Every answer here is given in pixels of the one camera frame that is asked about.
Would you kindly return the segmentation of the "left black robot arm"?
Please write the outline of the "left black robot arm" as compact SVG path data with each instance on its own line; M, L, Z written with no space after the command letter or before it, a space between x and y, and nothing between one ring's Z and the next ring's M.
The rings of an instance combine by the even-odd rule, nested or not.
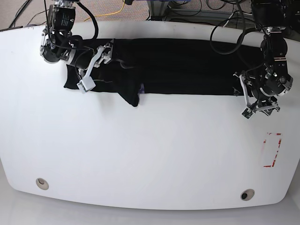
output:
M287 42L283 31L300 29L300 2L298 0L253 0L251 12L254 28L246 28L246 21L239 1L235 2L240 19L242 33L235 47L227 52L220 51L210 41L212 50L221 55L237 52L244 37L255 31L262 31L263 41L261 51L263 61L260 65L242 71L237 77L243 89L246 109L242 115L250 119L256 112L270 116L273 111L279 111L277 98L288 93L293 84L293 78L288 73L286 55Z

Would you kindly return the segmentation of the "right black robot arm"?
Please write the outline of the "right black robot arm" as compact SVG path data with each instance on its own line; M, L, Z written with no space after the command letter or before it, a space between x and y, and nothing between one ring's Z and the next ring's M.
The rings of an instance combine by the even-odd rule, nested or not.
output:
M77 4L92 19L94 35L84 40L80 35L73 35L75 6ZM65 61L75 68L79 80L91 74L94 67L112 61L113 41L96 47L99 34L98 23L94 15L79 0L55 0L45 11L46 27L42 33L40 55L48 63Z

